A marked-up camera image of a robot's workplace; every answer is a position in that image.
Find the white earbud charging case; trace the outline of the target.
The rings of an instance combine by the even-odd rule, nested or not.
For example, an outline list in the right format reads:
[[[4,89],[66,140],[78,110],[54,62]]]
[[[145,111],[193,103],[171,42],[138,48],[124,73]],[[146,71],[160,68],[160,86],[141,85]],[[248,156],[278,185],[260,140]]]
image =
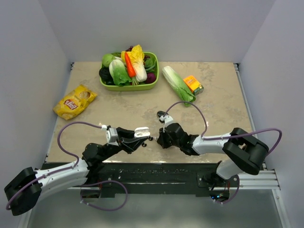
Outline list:
[[[149,127],[138,127],[134,130],[134,138],[149,137],[150,135]]]

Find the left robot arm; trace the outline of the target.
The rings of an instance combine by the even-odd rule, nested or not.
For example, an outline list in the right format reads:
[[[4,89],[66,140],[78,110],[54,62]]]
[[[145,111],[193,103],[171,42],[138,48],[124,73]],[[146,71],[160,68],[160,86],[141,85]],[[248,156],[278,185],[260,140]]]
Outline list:
[[[150,137],[148,127],[138,127],[133,131],[106,125],[101,128],[105,131],[106,144],[88,144],[82,157],[74,162],[45,170],[23,169],[4,188],[8,199],[6,209],[13,216],[19,216],[31,210],[39,200],[59,191],[85,184],[96,185],[105,160],[120,151],[133,153]]]

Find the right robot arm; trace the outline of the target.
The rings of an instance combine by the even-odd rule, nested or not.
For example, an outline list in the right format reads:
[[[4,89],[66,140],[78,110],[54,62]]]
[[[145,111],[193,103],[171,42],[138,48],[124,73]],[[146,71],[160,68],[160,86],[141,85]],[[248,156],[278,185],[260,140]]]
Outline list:
[[[207,153],[222,153],[227,160],[219,161],[216,168],[204,175],[204,180],[218,187],[242,172],[258,175],[262,163],[269,152],[269,147],[241,128],[234,128],[232,132],[223,136],[201,138],[199,135],[187,134],[180,124],[171,123],[159,129],[157,143],[164,149],[171,146],[179,148],[189,156],[200,156]]]

